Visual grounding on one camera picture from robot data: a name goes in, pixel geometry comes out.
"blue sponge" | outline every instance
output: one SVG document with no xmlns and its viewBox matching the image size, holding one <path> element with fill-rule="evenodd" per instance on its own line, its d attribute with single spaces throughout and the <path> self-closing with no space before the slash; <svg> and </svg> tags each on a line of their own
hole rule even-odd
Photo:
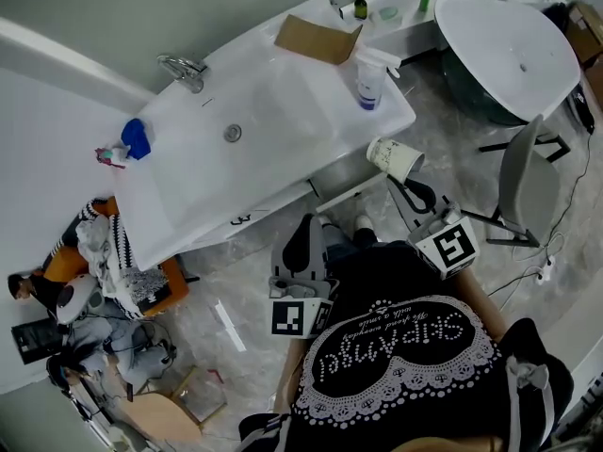
<svg viewBox="0 0 603 452">
<path fill-rule="evenodd" d="M 142 159 L 151 152 L 149 139 L 144 133 L 144 124 L 140 119 L 133 119 L 125 125 L 122 130 L 122 142 L 130 146 L 128 157 Z"/>
</svg>

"power strip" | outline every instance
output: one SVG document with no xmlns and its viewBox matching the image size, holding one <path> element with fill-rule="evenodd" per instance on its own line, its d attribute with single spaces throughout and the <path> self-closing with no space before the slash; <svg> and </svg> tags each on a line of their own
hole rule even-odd
<svg viewBox="0 0 603 452">
<path fill-rule="evenodd" d="M 542 271 L 536 275 L 536 282 L 540 285 L 544 282 L 550 282 L 550 277 L 553 274 L 553 267 L 555 266 L 555 256 L 549 256 L 542 267 Z"/>
</svg>

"clothing pile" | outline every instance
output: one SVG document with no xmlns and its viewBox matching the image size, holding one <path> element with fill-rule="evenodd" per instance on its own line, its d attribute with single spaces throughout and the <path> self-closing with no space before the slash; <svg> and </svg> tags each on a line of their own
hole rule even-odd
<svg viewBox="0 0 603 452">
<path fill-rule="evenodd" d="M 103 295 L 114 299 L 128 318 L 142 318 L 171 294 L 168 278 L 161 266 L 140 271 L 122 218 L 111 212 L 107 202 L 95 199 L 84 206 L 51 251 L 44 269 L 60 261 L 61 253 L 67 255 L 63 261 L 72 263 L 78 254 L 86 261 L 88 273 L 98 279 Z"/>
</svg>

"drain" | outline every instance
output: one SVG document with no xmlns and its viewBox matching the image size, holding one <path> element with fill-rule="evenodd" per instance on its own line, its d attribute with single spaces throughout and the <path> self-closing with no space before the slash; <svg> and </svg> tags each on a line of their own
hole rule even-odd
<svg viewBox="0 0 603 452">
<path fill-rule="evenodd" d="M 241 139 L 241 133 L 242 131 L 240 125 L 230 124 L 224 130 L 224 139 L 226 139 L 227 142 L 237 142 L 239 139 Z"/>
</svg>

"soap dispenser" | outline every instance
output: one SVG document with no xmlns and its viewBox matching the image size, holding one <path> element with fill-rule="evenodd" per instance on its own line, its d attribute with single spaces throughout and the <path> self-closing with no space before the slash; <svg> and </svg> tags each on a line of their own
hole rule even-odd
<svg viewBox="0 0 603 452">
<path fill-rule="evenodd" d="M 368 15 L 367 0 L 356 0 L 354 2 L 354 17 L 358 20 L 365 20 Z"/>
<path fill-rule="evenodd" d="M 365 46 L 358 48 L 354 58 L 358 64 L 358 104 L 365 110 L 374 110 L 381 101 L 387 71 L 399 78 L 396 69 L 401 59 Z"/>
</svg>

